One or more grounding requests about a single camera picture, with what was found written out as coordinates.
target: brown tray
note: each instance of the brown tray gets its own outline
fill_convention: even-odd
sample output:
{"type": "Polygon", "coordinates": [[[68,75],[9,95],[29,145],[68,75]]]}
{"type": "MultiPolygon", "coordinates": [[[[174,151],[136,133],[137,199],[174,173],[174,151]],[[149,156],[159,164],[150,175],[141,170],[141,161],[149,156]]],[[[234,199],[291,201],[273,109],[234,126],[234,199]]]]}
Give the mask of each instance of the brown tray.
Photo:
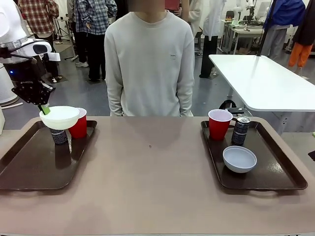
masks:
{"type": "Polygon", "coordinates": [[[231,138],[234,126],[230,125],[224,141],[213,141],[209,138],[208,121],[203,121],[201,127],[219,182],[225,188],[255,191],[301,190],[307,188],[308,184],[304,177],[261,123],[251,122],[243,145],[257,157],[255,168],[245,174],[238,174],[229,170],[223,161],[223,150],[233,145],[231,138]]]}
{"type": "Polygon", "coordinates": [[[88,135],[68,143],[54,144],[49,129],[36,122],[0,160],[1,190],[56,190],[72,180],[94,133],[96,121],[88,121],[88,135]]]}

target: white bowl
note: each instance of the white bowl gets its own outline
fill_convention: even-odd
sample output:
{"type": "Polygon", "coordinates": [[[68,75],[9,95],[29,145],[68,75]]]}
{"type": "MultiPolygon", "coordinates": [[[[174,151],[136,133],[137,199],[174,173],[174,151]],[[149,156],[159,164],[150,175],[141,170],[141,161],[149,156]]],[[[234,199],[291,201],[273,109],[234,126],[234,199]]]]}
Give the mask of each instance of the white bowl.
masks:
{"type": "Polygon", "coordinates": [[[227,147],[223,151],[223,160],[227,168],[236,173],[246,173],[257,164],[255,154],[240,146],[227,147]]]}
{"type": "Polygon", "coordinates": [[[48,128],[65,130],[74,126],[79,119],[80,110],[77,108],[58,106],[49,109],[50,113],[47,115],[43,112],[39,113],[41,120],[48,128]]]}

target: red plastic cup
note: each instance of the red plastic cup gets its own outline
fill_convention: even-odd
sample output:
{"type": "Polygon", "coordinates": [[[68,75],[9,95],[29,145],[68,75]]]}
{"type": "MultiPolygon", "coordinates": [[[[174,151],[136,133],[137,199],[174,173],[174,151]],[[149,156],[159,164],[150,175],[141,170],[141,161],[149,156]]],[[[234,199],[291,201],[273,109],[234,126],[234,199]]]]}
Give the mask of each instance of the red plastic cup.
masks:
{"type": "Polygon", "coordinates": [[[71,128],[69,132],[74,139],[82,139],[87,135],[87,111],[83,108],[80,110],[78,122],[71,128]]]}
{"type": "Polygon", "coordinates": [[[209,111],[209,131],[210,137],[213,140],[223,140],[230,121],[233,119],[233,115],[226,110],[212,110],[209,111]]]}

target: plaid shirt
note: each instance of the plaid shirt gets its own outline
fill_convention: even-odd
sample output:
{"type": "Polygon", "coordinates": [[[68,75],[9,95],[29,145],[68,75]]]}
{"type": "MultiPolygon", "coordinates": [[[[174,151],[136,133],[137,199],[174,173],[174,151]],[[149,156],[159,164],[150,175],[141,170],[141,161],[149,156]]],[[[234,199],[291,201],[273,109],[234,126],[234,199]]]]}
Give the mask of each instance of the plaid shirt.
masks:
{"type": "Polygon", "coordinates": [[[116,16],[117,6],[114,0],[76,0],[76,29],[95,35],[105,34],[109,27],[109,17],[116,16]]]}
{"type": "Polygon", "coordinates": [[[53,0],[19,0],[19,7],[33,33],[54,32],[52,18],[59,16],[59,8],[53,0]]]}

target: person's neck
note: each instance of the person's neck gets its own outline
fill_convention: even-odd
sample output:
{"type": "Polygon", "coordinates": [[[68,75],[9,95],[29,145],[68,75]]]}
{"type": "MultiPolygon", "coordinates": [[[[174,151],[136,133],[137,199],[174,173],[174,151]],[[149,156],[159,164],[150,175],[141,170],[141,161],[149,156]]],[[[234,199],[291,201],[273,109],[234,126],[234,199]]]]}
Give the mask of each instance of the person's neck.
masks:
{"type": "Polygon", "coordinates": [[[139,12],[138,11],[138,12],[135,12],[135,14],[141,20],[143,20],[147,23],[153,24],[153,23],[156,23],[156,22],[163,20],[166,17],[167,12],[166,11],[162,11],[162,12],[158,11],[158,12],[147,13],[147,12],[139,12]]]}

